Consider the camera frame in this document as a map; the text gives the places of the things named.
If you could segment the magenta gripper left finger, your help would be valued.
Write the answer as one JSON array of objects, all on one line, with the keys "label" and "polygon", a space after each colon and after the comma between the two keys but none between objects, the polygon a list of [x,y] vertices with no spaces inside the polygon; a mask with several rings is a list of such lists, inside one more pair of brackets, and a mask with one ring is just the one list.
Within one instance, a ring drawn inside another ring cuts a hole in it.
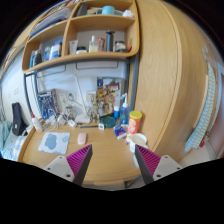
[{"label": "magenta gripper left finger", "polygon": [[81,186],[92,155],[92,145],[87,145],[67,157],[58,156],[44,170]]}]

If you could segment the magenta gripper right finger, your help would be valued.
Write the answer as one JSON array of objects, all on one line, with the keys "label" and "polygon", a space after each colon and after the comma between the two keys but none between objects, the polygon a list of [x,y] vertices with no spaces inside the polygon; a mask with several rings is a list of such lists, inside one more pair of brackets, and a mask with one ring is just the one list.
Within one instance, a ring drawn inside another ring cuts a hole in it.
[{"label": "magenta gripper right finger", "polygon": [[140,145],[135,146],[135,157],[145,184],[150,184],[182,169],[170,156],[159,156]]}]

